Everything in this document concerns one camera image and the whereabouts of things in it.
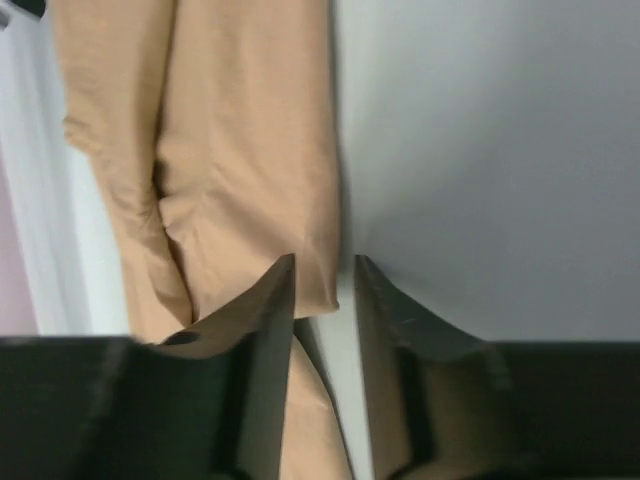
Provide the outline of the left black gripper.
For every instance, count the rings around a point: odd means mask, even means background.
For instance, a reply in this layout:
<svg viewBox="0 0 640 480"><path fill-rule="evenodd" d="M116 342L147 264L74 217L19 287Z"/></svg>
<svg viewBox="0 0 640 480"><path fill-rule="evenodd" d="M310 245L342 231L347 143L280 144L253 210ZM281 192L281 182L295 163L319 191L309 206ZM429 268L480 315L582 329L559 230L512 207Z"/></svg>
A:
<svg viewBox="0 0 640 480"><path fill-rule="evenodd" d="M9 3L34 18L42 18L47 8L46 0L9 0Z"/></svg>

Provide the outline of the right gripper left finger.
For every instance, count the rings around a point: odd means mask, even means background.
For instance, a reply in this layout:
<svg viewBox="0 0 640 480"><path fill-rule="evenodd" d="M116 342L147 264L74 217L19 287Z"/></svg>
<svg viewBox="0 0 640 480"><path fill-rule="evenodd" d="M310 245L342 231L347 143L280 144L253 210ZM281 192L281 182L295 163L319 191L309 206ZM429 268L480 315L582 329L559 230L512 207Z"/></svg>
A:
<svg viewBox="0 0 640 480"><path fill-rule="evenodd" d="M1 341L5 479L275 479L294 259L159 345Z"/></svg>

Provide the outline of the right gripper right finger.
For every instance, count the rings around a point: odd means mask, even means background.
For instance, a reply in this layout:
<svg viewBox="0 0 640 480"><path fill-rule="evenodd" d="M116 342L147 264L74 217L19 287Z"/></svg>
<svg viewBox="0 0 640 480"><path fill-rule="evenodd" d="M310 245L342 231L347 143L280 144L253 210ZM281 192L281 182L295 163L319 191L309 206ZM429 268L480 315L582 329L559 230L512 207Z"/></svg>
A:
<svg viewBox="0 0 640 480"><path fill-rule="evenodd" d="M635 479L639 347L487 342L354 264L378 479Z"/></svg>

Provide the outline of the beige t shirt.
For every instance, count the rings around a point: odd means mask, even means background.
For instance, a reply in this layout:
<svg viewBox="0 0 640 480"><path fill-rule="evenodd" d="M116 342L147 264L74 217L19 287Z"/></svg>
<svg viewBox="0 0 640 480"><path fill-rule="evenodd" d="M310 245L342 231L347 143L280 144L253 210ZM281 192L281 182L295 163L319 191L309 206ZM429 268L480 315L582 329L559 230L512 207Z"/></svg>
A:
<svg viewBox="0 0 640 480"><path fill-rule="evenodd" d="M325 1L55 1L65 130L119 247L131 332L204 319L283 255L294 315L337 309Z"/></svg>

